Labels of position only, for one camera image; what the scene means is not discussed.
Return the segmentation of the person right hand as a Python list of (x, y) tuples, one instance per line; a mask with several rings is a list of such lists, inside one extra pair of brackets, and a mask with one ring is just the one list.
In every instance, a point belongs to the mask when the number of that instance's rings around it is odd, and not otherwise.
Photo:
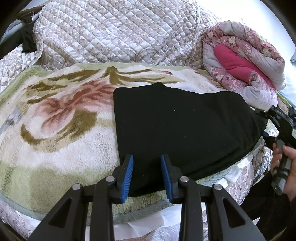
[(282, 153), (280, 153), (276, 143), (273, 143), (273, 158), (271, 160), (271, 172), (275, 167), (279, 167), (282, 163), (283, 156), (287, 157), (288, 163), (288, 178), (286, 180), (285, 188), (283, 194), (286, 194), (289, 198), (290, 203), (295, 200), (295, 154), (294, 148), (283, 145)]

